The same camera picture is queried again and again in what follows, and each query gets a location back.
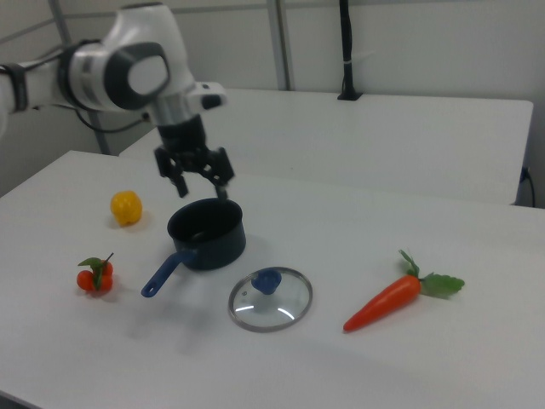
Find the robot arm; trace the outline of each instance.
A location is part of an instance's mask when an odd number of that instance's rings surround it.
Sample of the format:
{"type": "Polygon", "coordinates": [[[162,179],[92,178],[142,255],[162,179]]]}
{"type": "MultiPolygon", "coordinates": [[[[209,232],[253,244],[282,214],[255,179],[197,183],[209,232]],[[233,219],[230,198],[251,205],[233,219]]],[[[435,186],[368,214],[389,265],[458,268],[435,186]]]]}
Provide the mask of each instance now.
{"type": "Polygon", "coordinates": [[[220,199],[227,197],[232,166],[225,149],[206,147],[199,115],[223,105],[225,90],[195,81],[175,18],[161,3],[119,10],[102,41],[72,45],[46,61],[0,67],[0,131],[6,122],[3,111],[47,104],[87,111],[146,110],[163,142],[155,151],[161,176],[183,197],[183,172],[199,173],[220,199]]]}

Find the white table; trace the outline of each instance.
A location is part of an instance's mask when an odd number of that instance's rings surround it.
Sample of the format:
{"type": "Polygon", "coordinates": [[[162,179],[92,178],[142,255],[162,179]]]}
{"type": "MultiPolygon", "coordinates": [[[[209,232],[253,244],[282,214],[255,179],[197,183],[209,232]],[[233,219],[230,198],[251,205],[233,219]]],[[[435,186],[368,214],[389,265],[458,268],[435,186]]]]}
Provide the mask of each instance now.
{"type": "Polygon", "coordinates": [[[173,251],[169,216],[213,189],[189,176],[178,199],[145,161],[68,153],[0,199],[0,390],[44,409],[540,407],[545,401],[545,213],[238,175],[248,246],[206,274],[178,268],[142,286],[173,251]],[[109,200],[134,189],[146,213],[117,228],[109,200]],[[342,324],[400,276],[464,278],[449,301],[419,299],[374,325],[342,324]],[[116,289],[76,287],[77,263],[112,259],[116,289]],[[309,313],[257,334],[231,322],[235,283],[271,265],[313,284],[309,313]]]}
{"type": "MultiPolygon", "coordinates": [[[[230,89],[203,114],[235,172],[512,204],[530,127],[527,101],[230,89]]],[[[153,130],[120,156],[153,161],[153,130]]]]}

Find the glass lid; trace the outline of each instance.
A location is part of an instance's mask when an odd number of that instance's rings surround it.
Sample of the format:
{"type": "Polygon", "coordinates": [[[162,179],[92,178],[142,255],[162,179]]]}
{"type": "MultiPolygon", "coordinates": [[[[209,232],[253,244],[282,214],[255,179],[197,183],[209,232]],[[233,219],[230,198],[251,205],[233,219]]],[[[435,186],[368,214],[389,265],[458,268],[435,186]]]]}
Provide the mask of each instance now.
{"type": "Polygon", "coordinates": [[[231,291],[229,313],[237,325],[255,332],[282,330],[310,308],[313,287],[291,268],[270,267],[241,279],[231,291]]]}

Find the white wall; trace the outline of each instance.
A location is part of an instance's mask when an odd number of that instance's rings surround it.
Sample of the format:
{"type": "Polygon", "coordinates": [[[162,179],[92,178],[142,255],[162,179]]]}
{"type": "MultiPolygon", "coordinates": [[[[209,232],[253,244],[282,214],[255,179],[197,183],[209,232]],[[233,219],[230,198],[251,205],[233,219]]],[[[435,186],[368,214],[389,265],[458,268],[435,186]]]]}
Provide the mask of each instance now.
{"type": "MultiPolygon", "coordinates": [[[[123,0],[61,0],[60,7],[70,37],[76,42],[103,38],[112,28],[113,12],[126,3],[123,0]]],[[[167,0],[163,3],[175,13],[189,66],[198,81],[215,81],[228,88],[278,89],[266,0],[167,0]]],[[[100,115],[105,128],[121,126],[136,118],[132,114],[100,115]]],[[[112,153],[123,151],[150,128],[150,125],[140,125],[122,134],[107,135],[112,153]]]]}
{"type": "MultiPolygon", "coordinates": [[[[545,1],[352,1],[357,89],[535,104],[526,163],[545,207],[545,1]]],[[[287,0],[295,89],[339,92],[337,1],[287,0]]],[[[529,189],[520,201],[529,204],[529,189]]]]}
{"type": "MultiPolygon", "coordinates": [[[[60,43],[48,2],[0,1],[0,61],[33,60],[60,43]]],[[[69,150],[98,152],[95,135],[58,108],[9,117],[0,139],[0,196],[69,150]]]]}

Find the toy fruit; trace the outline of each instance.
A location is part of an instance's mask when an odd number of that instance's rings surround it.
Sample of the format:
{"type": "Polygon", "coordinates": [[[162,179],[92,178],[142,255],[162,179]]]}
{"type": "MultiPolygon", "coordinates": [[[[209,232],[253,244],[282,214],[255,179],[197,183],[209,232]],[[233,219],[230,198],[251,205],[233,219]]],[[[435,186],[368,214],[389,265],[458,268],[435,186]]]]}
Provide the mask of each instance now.
{"type": "Polygon", "coordinates": [[[77,275],[77,285],[87,292],[108,292],[113,285],[113,266],[109,262],[113,253],[106,259],[91,257],[83,260],[78,266],[90,266],[93,272],[83,270],[77,275]]]}
{"type": "Polygon", "coordinates": [[[463,279],[435,273],[430,273],[423,279],[419,279],[420,269],[412,257],[402,250],[399,253],[410,264],[407,275],[393,282],[354,314],[343,326],[345,332],[355,331],[379,320],[413,301],[418,297],[418,294],[447,298],[452,294],[456,294],[465,284],[463,279]]]}
{"type": "Polygon", "coordinates": [[[117,192],[110,202],[110,210],[119,226],[127,226],[141,219],[142,202],[132,190],[117,192]]]}

